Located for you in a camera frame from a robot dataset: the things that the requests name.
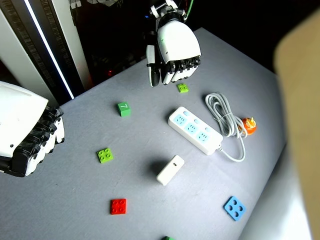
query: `toy block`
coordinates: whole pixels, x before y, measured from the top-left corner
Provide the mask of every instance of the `toy block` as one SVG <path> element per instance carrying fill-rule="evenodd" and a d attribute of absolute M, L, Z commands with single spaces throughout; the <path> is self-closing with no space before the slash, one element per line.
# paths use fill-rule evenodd
<path fill-rule="evenodd" d="M 182 93 L 187 93 L 189 92 L 189 88 L 186 84 L 182 83 L 182 84 L 178 84 L 177 85 L 178 89 L 179 89 L 179 92 L 182 94 Z"/>
<path fill-rule="evenodd" d="M 245 213 L 246 207 L 235 196 L 232 196 L 224 205 L 224 210 L 226 210 L 233 220 L 239 221 Z"/>
<path fill-rule="evenodd" d="M 121 117 L 130 116 L 131 114 L 131 109 L 126 101 L 118 103 L 118 109 Z"/>
<path fill-rule="evenodd" d="M 126 214 L 127 200 L 126 199 L 114 199 L 111 200 L 110 213 L 112 215 Z"/>
<path fill-rule="evenodd" d="M 110 148 L 102 149 L 102 150 L 98 151 L 97 154 L 100 159 L 100 163 L 102 163 L 102 164 L 114 159 L 114 156 L 112 155 Z"/>

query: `light strip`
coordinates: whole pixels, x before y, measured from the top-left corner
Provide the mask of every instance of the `light strip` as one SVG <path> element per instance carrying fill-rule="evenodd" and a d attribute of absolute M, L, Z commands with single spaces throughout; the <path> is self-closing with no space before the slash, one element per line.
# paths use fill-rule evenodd
<path fill-rule="evenodd" d="M 32 20 L 33 20 L 33 22 L 34 22 L 34 24 L 36 26 L 36 29 L 38 30 L 41 38 L 42 38 L 42 41 L 43 41 L 47 51 L 49 52 L 49 55 L 50 55 L 54 65 L 55 65 L 55 68 L 58 70 L 58 73 L 59 73 L 59 75 L 60 75 L 60 77 L 61 77 L 61 79 L 62 79 L 62 81 L 63 81 L 63 83 L 64 83 L 64 85 L 65 85 L 65 87 L 66 87 L 66 89 L 68 91 L 68 93 L 70 94 L 71 99 L 74 99 L 75 97 L 74 97 L 74 95 L 72 94 L 72 92 L 70 90 L 70 87 L 69 87 L 69 85 L 68 85 L 68 83 L 67 83 L 67 81 L 65 79 L 65 76 L 63 75 L 63 73 L 62 73 L 62 71 L 61 71 L 61 69 L 60 69 L 60 67 L 59 67 L 59 65 L 57 63 L 57 60 L 56 60 L 53 52 L 51 51 L 51 48 L 50 48 L 50 46 L 49 46 L 49 44 L 47 42 L 47 39 L 46 39 L 46 37 L 45 37 L 40 25 L 39 25 L 39 22 L 38 22 L 38 20 L 36 18 L 35 13 L 34 13 L 33 9 L 31 8 L 31 5 L 30 5 L 29 1 L 28 0 L 24 0 L 24 2 L 25 2 L 26 7 L 28 8 L 29 13 L 31 14 Z"/>

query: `lime green building block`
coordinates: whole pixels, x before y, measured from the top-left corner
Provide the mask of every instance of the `lime green building block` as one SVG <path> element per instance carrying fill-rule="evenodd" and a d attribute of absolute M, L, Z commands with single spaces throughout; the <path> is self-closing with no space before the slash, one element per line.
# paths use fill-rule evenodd
<path fill-rule="evenodd" d="M 187 84 L 182 83 L 182 84 L 178 84 L 177 86 L 178 86 L 178 89 L 179 89 L 180 93 L 189 92 L 189 88 L 188 88 Z"/>
<path fill-rule="evenodd" d="M 131 109 L 126 101 L 118 103 L 118 109 L 121 117 L 130 116 L 131 114 Z"/>
<path fill-rule="evenodd" d="M 114 156 L 112 155 L 110 148 L 102 149 L 102 150 L 98 151 L 97 154 L 100 159 L 100 163 L 102 163 L 102 164 L 114 159 Z"/>

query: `green wire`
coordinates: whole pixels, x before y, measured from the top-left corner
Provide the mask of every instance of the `green wire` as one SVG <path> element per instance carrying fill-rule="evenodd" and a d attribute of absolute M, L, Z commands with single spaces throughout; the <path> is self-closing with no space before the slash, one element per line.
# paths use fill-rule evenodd
<path fill-rule="evenodd" d="M 193 4 L 193 3 L 194 3 L 194 0 L 191 0 L 190 6 L 189 6 L 189 9 L 188 9 L 188 12 L 186 13 L 187 16 L 189 16 L 189 14 L 190 14 L 190 11 L 191 11 L 192 4 Z"/>

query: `red building block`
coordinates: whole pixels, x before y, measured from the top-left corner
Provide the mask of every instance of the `red building block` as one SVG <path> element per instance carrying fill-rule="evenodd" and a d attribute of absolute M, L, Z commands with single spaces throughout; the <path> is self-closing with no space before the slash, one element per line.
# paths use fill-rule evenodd
<path fill-rule="evenodd" d="M 112 215 L 126 214 L 126 212 L 127 212 L 127 200 L 126 199 L 111 200 L 110 213 Z"/>

